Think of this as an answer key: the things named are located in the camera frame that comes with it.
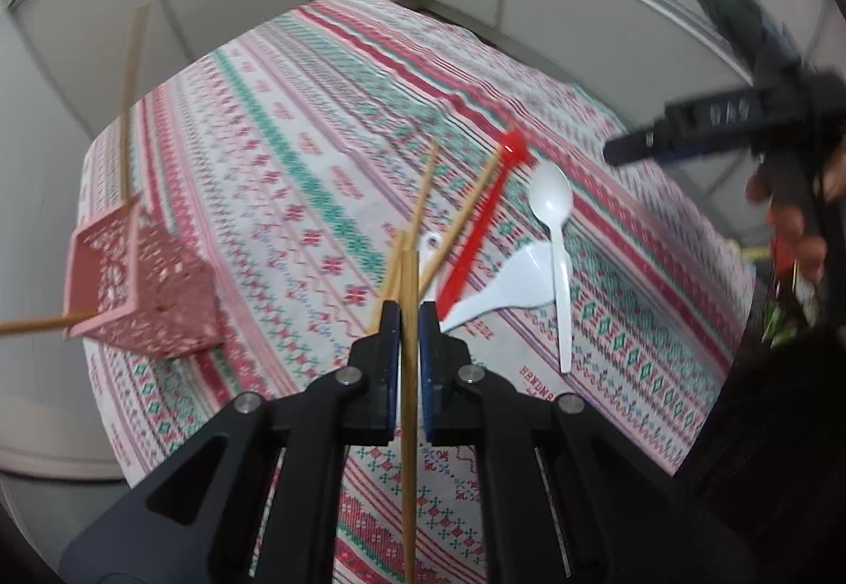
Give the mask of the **person's right hand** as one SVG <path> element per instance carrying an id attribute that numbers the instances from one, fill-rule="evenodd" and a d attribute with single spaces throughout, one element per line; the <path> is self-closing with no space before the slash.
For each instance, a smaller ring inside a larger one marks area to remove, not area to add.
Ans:
<path id="1" fill-rule="evenodd" d="M 820 234 L 810 232 L 803 207 L 787 194 L 786 179 L 779 156 L 764 156 L 747 182 L 746 197 L 751 204 L 769 204 L 767 223 L 774 236 L 790 249 L 800 275 L 819 285 L 826 273 L 824 260 L 829 246 Z M 827 204 L 844 199 L 844 141 L 827 160 L 822 177 L 814 182 L 814 190 L 822 193 Z"/>

